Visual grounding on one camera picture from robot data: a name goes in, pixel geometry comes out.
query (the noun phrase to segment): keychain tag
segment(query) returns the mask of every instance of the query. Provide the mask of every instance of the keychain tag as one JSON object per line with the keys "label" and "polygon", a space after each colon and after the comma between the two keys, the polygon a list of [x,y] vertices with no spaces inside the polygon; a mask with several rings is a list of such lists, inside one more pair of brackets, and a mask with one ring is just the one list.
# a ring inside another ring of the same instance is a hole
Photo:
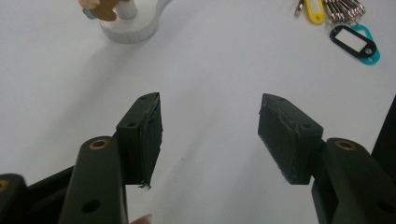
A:
{"label": "keychain tag", "polygon": [[[358,32],[361,35],[366,36],[367,38],[369,38],[370,40],[373,40],[373,37],[370,34],[369,29],[367,29],[367,27],[363,26],[363,25],[353,25],[350,27],[352,30]],[[377,49],[375,54],[371,57],[368,58],[359,58],[359,60],[361,60],[362,63],[365,64],[375,64],[379,61],[381,55],[379,54],[379,50]]]}
{"label": "keychain tag", "polygon": [[309,20],[314,24],[322,24],[324,22],[324,9],[321,0],[305,0],[306,9],[308,10]]}
{"label": "keychain tag", "polygon": [[336,26],[330,33],[330,39],[357,58],[369,58],[376,52],[374,41],[345,25]]}

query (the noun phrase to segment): screw hole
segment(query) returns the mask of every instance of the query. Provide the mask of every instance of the screw hole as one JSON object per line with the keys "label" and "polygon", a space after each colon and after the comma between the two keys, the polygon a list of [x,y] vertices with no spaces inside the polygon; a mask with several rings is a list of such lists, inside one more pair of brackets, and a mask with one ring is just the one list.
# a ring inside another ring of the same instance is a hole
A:
{"label": "screw hole", "polygon": [[396,212],[395,208],[388,203],[377,202],[376,205],[378,205],[379,208],[381,208],[383,211],[385,211],[387,213],[395,213]]}
{"label": "screw hole", "polygon": [[349,150],[349,151],[353,151],[356,150],[355,145],[353,145],[352,143],[349,143],[347,141],[336,141],[335,144],[345,150]]}
{"label": "screw hole", "polygon": [[98,142],[94,142],[93,143],[93,146],[94,147],[102,147],[102,146],[104,146],[105,145],[105,142],[104,141],[98,141]]}
{"label": "screw hole", "polygon": [[82,212],[83,213],[92,213],[96,211],[100,207],[100,202],[97,200],[92,200],[90,202],[87,202],[82,206]]}
{"label": "screw hole", "polygon": [[108,145],[108,141],[105,139],[98,139],[90,143],[91,149],[102,149]]}
{"label": "screw hole", "polygon": [[128,126],[128,127],[132,128],[132,127],[134,127],[135,125],[136,125],[136,123],[135,123],[135,122],[129,122],[129,123],[127,123],[127,125],[126,125],[126,126]]}

